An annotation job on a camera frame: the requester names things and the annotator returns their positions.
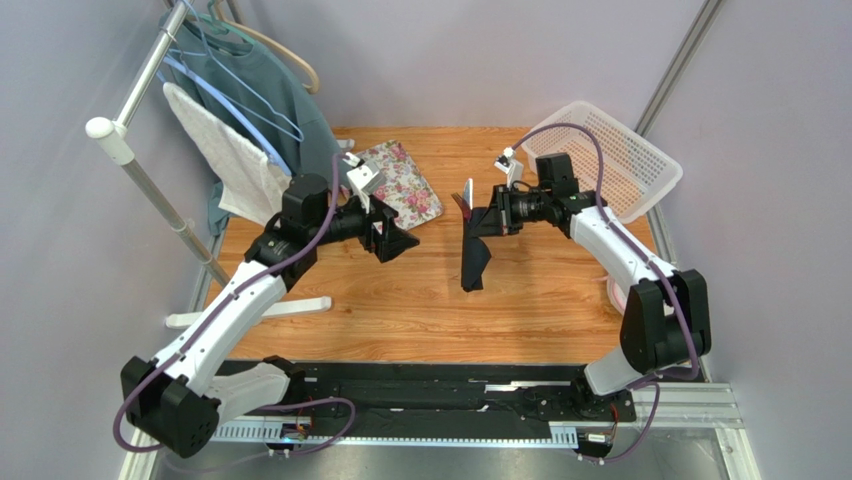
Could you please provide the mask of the black paper napkin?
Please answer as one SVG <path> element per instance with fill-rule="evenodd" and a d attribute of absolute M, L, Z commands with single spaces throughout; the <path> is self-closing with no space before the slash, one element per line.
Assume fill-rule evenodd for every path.
<path fill-rule="evenodd" d="M 460 284 L 465 292 L 484 288 L 482 276 L 491 253 L 485 242 L 472 234 L 472 230 L 484 218 L 485 212 L 485 207 L 474 208 L 471 218 L 463 222 Z"/>

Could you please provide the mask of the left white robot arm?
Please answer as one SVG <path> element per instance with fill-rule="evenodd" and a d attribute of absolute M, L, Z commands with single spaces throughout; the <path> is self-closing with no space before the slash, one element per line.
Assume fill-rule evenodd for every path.
<path fill-rule="evenodd" d="M 357 239 L 382 262 L 419 244 L 399 228 L 396 211 L 375 196 L 337 202 L 338 188 L 315 174 L 285 189 L 281 208 L 247 250 L 230 283 L 184 332 L 152 359 L 131 358 L 122 368 L 124 401 L 113 424 L 117 443 L 128 422 L 181 458 L 197 454 L 217 428 L 259 410 L 307 406 L 305 372 L 278 356 L 224 376 L 219 370 L 243 336 L 312 268 L 321 245 Z"/>

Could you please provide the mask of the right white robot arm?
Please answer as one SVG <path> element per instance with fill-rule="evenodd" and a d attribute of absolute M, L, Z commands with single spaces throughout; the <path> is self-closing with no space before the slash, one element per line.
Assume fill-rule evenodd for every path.
<path fill-rule="evenodd" d="M 698 358 L 712 346 L 704 277 L 655 256 L 596 191 L 582 191 L 568 154 L 549 154 L 535 162 L 538 183 L 522 191 L 523 166 L 512 148 L 505 149 L 495 166 L 506 180 L 494 186 L 486 207 L 471 207 L 472 187 L 465 187 L 459 201 L 464 212 L 462 289 L 484 287 L 491 258 L 485 238 L 515 235 L 527 223 L 547 222 L 591 253 L 625 297 L 619 345 L 585 366 L 582 385 L 603 397 L 657 374 L 695 378 Z"/>

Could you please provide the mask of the iridescent fork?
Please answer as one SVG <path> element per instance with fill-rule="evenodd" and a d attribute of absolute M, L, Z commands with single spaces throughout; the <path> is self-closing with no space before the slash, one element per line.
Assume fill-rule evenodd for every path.
<path fill-rule="evenodd" d="M 453 192 L 451 194 L 451 196 L 452 196 L 453 200 L 456 202 L 456 204 L 458 205 L 458 207 L 461 211 L 462 217 L 465 220 L 469 220 L 471 218 L 471 207 L 468 204 L 467 200 L 461 194 L 456 193 L 456 192 Z"/>

